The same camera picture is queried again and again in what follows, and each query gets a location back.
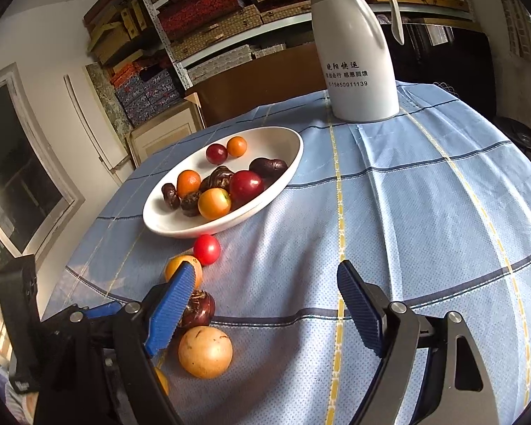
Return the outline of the dark chestnut in plate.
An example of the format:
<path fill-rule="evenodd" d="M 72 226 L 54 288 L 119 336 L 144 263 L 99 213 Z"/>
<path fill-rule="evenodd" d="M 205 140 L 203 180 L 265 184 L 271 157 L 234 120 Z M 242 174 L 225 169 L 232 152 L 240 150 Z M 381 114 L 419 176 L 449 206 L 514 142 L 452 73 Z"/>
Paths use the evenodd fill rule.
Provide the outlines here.
<path fill-rule="evenodd" d="M 180 207 L 182 209 L 182 213 L 185 216 L 196 217 L 200 215 L 200 212 L 198 209 L 198 200 L 199 200 L 200 194 L 201 194 L 200 191 L 194 191 L 184 196 L 184 198 L 181 200 Z"/>

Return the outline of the dark chestnut left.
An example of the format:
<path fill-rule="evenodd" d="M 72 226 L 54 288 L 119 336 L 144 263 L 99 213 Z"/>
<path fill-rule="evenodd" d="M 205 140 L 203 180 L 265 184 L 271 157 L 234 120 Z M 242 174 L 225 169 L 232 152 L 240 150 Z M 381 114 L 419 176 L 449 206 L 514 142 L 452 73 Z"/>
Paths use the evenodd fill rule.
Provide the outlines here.
<path fill-rule="evenodd" d="M 181 200 L 178 196 L 175 186 L 172 183 L 165 183 L 162 186 L 162 195 L 165 203 L 171 210 L 178 209 Z"/>

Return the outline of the window frame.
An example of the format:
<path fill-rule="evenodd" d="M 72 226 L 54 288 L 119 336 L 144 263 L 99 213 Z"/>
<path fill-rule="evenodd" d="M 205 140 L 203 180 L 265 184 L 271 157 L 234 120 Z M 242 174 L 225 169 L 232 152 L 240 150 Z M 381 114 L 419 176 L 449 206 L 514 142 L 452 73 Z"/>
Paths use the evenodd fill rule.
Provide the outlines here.
<path fill-rule="evenodd" d="M 82 203 L 11 63 L 0 70 L 0 268 L 27 254 L 42 263 Z"/>

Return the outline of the framed picture leaning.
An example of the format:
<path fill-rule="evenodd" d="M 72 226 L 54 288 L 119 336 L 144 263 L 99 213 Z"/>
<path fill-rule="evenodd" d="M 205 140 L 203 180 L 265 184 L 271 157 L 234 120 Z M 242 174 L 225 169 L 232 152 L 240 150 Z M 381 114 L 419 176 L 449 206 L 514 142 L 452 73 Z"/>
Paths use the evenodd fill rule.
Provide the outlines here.
<path fill-rule="evenodd" d="M 205 127 L 196 93 L 136 127 L 125 137 L 131 159 L 138 168 L 144 160 Z"/>

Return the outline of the brown wooden board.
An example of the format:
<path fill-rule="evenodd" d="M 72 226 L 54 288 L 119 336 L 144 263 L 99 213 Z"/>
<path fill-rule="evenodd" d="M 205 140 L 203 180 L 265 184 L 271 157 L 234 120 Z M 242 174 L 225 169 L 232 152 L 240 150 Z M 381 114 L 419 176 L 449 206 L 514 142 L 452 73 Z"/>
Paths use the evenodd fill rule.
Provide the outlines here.
<path fill-rule="evenodd" d="M 186 90 L 195 94 L 206 126 L 227 121 L 264 104 L 321 91 L 326 83 L 314 43 L 257 58 Z"/>

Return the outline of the small orange kumquat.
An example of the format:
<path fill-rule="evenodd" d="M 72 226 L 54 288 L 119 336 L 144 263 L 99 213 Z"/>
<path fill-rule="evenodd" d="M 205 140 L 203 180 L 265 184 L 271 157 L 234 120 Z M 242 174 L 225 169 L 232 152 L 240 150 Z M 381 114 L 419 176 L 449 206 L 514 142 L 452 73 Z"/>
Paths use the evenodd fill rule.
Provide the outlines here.
<path fill-rule="evenodd" d="M 244 137 L 234 136 L 227 142 L 226 149 L 230 157 L 238 158 L 242 157 L 248 148 L 248 144 Z"/>

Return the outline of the dark purple passion fruit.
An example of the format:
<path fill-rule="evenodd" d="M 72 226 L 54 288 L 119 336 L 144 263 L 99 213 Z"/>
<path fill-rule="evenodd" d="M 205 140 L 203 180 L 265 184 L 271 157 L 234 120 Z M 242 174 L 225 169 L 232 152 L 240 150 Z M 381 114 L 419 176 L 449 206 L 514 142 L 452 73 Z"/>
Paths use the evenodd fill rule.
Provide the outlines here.
<path fill-rule="evenodd" d="M 216 311 L 216 302 L 206 291 L 195 290 L 183 312 L 178 327 L 189 330 L 197 326 L 209 326 Z"/>

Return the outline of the metal storage shelf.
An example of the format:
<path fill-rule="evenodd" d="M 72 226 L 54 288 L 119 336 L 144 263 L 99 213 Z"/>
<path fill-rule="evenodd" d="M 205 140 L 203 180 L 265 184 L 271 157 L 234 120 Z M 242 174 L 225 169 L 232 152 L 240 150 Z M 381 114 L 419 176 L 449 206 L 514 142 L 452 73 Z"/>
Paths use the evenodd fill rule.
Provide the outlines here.
<path fill-rule="evenodd" d="M 209 46 L 310 9 L 309 0 L 97 0 L 83 17 L 89 53 L 115 88 L 159 64 L 177 90 L 193 85 L 183 62 Z"/>

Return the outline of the large orange fruit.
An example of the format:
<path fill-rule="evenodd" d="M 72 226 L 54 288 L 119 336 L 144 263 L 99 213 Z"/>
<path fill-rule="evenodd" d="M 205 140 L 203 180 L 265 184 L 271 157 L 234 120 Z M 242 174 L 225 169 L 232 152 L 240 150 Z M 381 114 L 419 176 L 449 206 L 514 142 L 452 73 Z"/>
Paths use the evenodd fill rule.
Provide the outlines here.
<path fill-rule="evenodd" d="M 208 221 L 227 215 L 231 210 L 231 205 L 230 195 L 223 188 L 210 188 L 201 193 L 197 201 L 200 215 Z"/>

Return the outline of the white ceramic plate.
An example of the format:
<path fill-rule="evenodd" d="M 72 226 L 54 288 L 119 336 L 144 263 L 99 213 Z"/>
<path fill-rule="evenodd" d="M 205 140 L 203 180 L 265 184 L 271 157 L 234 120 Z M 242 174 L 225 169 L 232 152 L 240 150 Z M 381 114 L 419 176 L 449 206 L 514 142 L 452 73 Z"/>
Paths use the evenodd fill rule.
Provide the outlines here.
<path fill-rule="evenodd" d="M 230 157 L 227 142 L 234 136 L 244 137 L 248 144 L 242 157 Z M 152 232 L 172 238 L 197 238 L 203 234 L 215 234 L 250 218 L 271 203 L 289 184 L 296 173 L 303 155 L 301 136 L 288 127 L 256 127 L 228 137 L 202 148 L 172 167 L 156 184 L 144 203 L 144 225 Z M 274 182 L 264 182 L 264 192 L 248 203 L 237 204 L 231 199 L 230 212 L 214 221 L 201 215 L 187 217 L 178 209 L 171 210 L 162 195 L 162 186 L 172 183 L 175 188 L 182 171 L 194 170 L 201 177 L 197 191 L 223 188 L 229 193 L 230 178 L 242 170 L 249 170 L 250 163 L 258 157 L 279 158 L 287 163 L 287 171 Z"/>

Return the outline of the pale yellow round fruit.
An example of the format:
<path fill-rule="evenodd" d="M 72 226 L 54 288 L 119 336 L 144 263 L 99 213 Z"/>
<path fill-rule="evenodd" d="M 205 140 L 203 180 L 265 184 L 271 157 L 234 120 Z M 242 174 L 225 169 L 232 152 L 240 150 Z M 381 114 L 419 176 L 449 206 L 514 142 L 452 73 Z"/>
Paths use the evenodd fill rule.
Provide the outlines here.
<path fill-rule="evenodd" d="M 228 370 L 233 359 L 233 345 L 229 336 L 211 326 L 197 326 L 188 330 L 178 346 L 181 367 L 199 379 L 213 379 Z"/>

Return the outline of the blue checked tablecloth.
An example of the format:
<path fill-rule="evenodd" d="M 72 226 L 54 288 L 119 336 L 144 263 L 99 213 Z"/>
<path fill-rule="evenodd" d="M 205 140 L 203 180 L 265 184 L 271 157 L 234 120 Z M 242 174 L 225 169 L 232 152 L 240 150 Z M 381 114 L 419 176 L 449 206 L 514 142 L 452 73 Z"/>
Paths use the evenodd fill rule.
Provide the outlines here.
<path fill-rule="evenodd" d="M 346 424 L 377 357 L 337 311 L 337 265 L 415 312 L 465 318 L 500 422 L 531 399 L 531 161 L 480 114 L 434 85 L 398 85 L 400 114 L 347 124 L 323 92 L 262 106 L 161 150 L 99 213 L 54 289 L 46 315 L 71 304 L 144 297 L 190 241 L 156 235 L 147 196 L 178 162 L 264 126 L 304 142 L 289 186 L 218 236 L 204 288 L 234 357 L 214 380 L 164 373 L 188 424 Z"/>

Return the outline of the red cherry tomato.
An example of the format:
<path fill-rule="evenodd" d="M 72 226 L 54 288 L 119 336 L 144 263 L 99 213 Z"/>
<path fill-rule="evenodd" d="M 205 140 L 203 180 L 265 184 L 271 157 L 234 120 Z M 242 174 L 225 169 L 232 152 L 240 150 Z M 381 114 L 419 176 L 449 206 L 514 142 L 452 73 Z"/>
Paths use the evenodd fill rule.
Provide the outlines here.
<path fill-rule="evenodd" d="M 221 257 L 221 244 L 214 236 L 204 234 L 194 241 L 193 252 L 202 266 L 209 266 Z"/>

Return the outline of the white thermos jug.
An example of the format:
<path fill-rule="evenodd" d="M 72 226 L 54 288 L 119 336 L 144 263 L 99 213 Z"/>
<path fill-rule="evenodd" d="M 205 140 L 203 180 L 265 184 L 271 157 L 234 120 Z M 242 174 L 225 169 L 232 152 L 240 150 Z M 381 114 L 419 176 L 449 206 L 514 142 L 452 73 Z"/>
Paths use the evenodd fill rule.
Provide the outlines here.
<path fill-rule="evenodd" d="M 365 0 L 310 0 L 314 43 L 334 116 L 351 123 L 387 120 L 399 112 L 391 56 L 381 24 Z M 404 42 L 397 0 L 394 39 Z"/>

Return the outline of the orange fruit left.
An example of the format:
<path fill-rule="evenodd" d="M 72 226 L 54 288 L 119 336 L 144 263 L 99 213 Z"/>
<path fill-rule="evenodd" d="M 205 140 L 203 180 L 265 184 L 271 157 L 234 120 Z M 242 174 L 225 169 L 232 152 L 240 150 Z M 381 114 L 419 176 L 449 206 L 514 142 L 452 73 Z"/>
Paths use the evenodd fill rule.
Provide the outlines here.
<path fill-rule="evenodd" d="M 199 173 L 194 170 L 182 171 L 177 178 L 177 195 L 180 199 L 184 199 L 185 196 L 190 193 L 196 192 L 201 184 L 201 177 Z"/>

